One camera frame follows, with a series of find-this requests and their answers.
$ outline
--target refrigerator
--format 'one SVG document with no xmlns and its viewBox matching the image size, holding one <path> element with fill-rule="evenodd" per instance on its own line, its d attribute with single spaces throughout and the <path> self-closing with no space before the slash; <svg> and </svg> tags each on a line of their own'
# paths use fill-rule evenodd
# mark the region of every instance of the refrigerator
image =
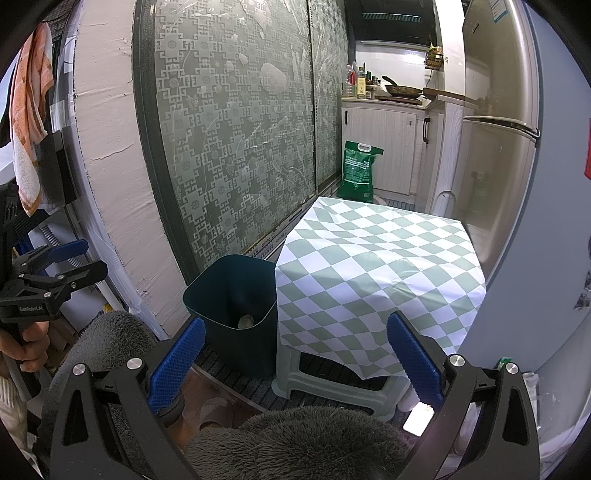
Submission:
<svg viewBox="0 0 591 480">
<path fill-rule="evenodd" d="M 524 6 L 491 3 L 473 0 L 463 27 L 466 107 L 452 214 L 487 278 L 515 226 L 540 140 L 538 64 Z"/>
<path fill-rule="evenodd" d="M 453 180 L 487 294 L 458 353 L 539 376 L 542 478 L 591 413 L 591 87 L 522 0 L 473 0 Z"/>
</svg>

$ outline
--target finger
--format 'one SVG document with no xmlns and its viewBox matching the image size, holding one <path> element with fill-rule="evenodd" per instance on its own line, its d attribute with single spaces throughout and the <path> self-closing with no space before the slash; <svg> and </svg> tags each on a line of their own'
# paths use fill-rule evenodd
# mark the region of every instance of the finger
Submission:
<svg viewBox="0 0 591 480">
<path fill-rule="evenodd" d="M 25 358 L 25 350 L 12 338 L 9 333 L 0 329 L 0 352 L 5 353 L 15 360 L 23 360 Z"/>
<path fill-rule="evenodd" d="M 37 322 L 22 331 L 22 339 L 26 342 L 41 340 L 49 330 L 49 322 Z"/>
<path fill-rule="evenodd" d="M 49 343 L 49 337 L 47 335 L 36 342 L 26 343 L 22 346 L 23 350 L 25 350 L 25 355 L 22 360 L 35 360 L 39 358 L 45 353 L 45 350 L 49 347 Z"/>
<path fill-rule="evenodd" d="M 21 363 L 21 370 L 23 372 L 38 372 L 43 365 L 47 362 L 47 352 L 43 352 L 43 354 L 35 358 L 35 360 L 28 360 L 26 362 Z"/>
</svg>

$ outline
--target plastic bag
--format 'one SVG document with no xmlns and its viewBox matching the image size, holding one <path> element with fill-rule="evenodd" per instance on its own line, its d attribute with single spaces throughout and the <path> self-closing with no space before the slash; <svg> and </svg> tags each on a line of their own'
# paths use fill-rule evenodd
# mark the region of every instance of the plastic bag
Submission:
<svg viewBox="0 0 591 480">
<path fill-rule="evenodd" d="M 374 202 L 374 184 L 371 165 L 376 155 L 384 150 L 363 143 L 346 142 L 343 155 L 343 180 L 337 195 L 342 199 Z"/>
</svg>

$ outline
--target refrigerator door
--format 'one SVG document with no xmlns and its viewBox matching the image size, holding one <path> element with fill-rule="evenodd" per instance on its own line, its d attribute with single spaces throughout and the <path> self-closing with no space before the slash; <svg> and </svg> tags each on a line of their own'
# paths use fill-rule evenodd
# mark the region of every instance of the refrigerator door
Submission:
<svg viewBox="0 0 591 480">
<path fill-rule="evenodd" d="M 518 131 L 480 122 L 464 125 L 461 143 L 458 164 L 465 168 L 456 173 L 452 218 L 466 227 L 488 279 L 521 210 L 535 146 Z"/>
<path fill-rule="evenodd" d="M 538 126 L 538 67 L 521 0 L 472 0 L 463 27 L 467 115 Z"/>
</svg>

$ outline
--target red sticker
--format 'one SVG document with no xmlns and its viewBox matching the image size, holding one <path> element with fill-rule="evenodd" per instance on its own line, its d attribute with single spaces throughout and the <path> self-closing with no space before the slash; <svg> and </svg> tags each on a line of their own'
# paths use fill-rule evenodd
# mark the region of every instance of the red sticker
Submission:
<svg viewBox="0 0 591 480">
<path fill-rule="evenodd" d="M 587 165 L 585 166 L 585 176 L 591 180 L 591 118 L 589 119 L 589 148 L 587 149 Z"/>
</svg>

